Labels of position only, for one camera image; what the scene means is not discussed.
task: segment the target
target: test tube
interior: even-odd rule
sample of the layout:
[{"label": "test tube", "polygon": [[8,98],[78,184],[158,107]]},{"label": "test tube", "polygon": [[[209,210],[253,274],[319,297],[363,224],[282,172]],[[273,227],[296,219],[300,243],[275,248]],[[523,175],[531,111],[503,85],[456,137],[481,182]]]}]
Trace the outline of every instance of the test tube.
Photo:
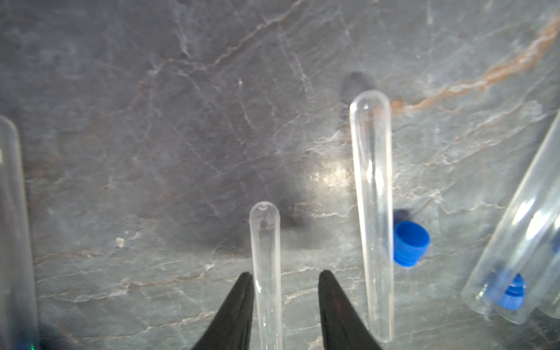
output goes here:
[{"label": "test tube", "polygon": [[393,195],[391,107],[382,92],[350,104],[356,197],[366,278],[368,324],[375,339],[393,338]]},{"label": "test tube", "polygon": [[560,213],[560,114],[553,121],[461,296],[488,315]]},{"label": "test tube", "polygon": [[15,125],[0,116],[0,348],[38,345],[29,224]]},{"label": "test tube", "polygon": [[530,260],[521,268],[526,288],[521,306],[514,310],[496,305],[496,311],[506,320],[522,324],[539,305],[546,292],[560,276],[560,254],[558,233],[560,216],[550,226]]},{"label": "test tube", "polygon": [[550,317],[560,319],[560,278],[556,278],[552,287],[541,299],[539,310]]},{"label": "test tube", "polygon": [[280,281],[280,213],[269,202],[259,202],[249,214],[256,313],[261,350],[282,350]]}]

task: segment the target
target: white speck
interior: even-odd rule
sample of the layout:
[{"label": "white speck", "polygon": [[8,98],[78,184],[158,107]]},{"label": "white speck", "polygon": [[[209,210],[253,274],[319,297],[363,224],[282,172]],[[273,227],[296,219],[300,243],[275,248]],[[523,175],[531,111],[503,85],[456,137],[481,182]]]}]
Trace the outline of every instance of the white speck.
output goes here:
[{"label": "white speck", "polygon": [[116,242],[116,246],[117,246],[117,247],[119,247],[119,248],[124,247],[124,239],[123,239],[123,238],[117,237],[116,240],[115,240],[115,242]]},{"label": "white speck", "polygon": [[138,231],[136,231],[134,236],[132,236],[129,240],[133,241],[133,240],[137,240],[138,238],[141,238],[141,237],[142,237],[142,230],[138,230]]},{"label": "white speck", "polygon": [[494,4],[493,0],[488,1],[485,5],[484,5],[484,10],[485,11],[490,11],[492,9],[492,5]]},{"label": "white speck", "polygon": [[426,6],[426,22],[428,23],[428,25],[433,24],[432,4],[430,3],[430,1],[428,1],[428,4]]}]

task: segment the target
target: blue cap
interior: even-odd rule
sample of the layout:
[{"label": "blue cap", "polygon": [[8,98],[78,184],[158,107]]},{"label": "blue cap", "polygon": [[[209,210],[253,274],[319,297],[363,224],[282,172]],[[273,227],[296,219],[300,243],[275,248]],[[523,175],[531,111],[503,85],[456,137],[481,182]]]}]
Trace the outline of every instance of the blue cap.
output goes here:
[{"label": "blue cap", "polygon": [[430,245],[430,235],[424,227],[410,221],[395,226],[395,262],[402,267],[412,267],[424,256]]},{"label": "blue cap", "polygon": [[525,298],[525,287],[525,280],[520,274],[517,274],[498,305],[504,309],[519,310]]}]

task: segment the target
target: marble surface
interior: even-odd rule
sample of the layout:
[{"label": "marble surface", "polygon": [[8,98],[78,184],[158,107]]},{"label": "marble surface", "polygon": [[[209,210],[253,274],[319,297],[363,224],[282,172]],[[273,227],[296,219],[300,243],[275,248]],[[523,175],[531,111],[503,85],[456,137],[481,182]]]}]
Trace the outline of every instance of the marble surface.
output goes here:
[{"label": "marble surface", "polygon": [[395,208],[432,235],[395,267],[383,348],[555,348],[558,320],[459,292],[560,106],[559,31],[557,1],[4,0],[45,347],[189,349],[252,270],[260,200],[282,215],[284,347],[322,346],[322,269],[365,316],[345,102],[375,86]]}]

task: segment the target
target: brown vein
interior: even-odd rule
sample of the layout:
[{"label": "brown vein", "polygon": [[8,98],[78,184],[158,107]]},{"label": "brown vein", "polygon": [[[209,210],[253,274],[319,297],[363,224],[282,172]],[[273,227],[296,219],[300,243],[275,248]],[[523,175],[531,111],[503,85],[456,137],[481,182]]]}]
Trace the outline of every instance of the brown vein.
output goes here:
[{"label": "brown vein", "polygon": [[55,257],[59,257],[59,258],[73,258],[76,256],[85,256],[88,258],[92,258],[95,256],[100,256],[99,254],[97,254],[96,252],[94,252],[93,250],[90,249],[83,249],[81,251],[77,251],[75,253],[50,253],[50,254],[45,254],[45,255],[41,255],[36,257],[35,259],[33,259],[33,265],[37,265],[42,263],[43,261],[49,259],[49,258],[55,258]]},{"label": "brown vein", "polygon": [[475,81],[458,82],[447,86],[445,89],[435,95],[426,97],[417,104],[407,105],[404,101],[393,101],[391,102],[393,113],[400,114],[406,111],[423,110],[443,99],[465,95],[475,89],[487,89],[514,74],[525,71],[533,67],[542,58],[554,43],[559,32],[560,10],[552,15],[535,40],[514,59],[490,68]]}]

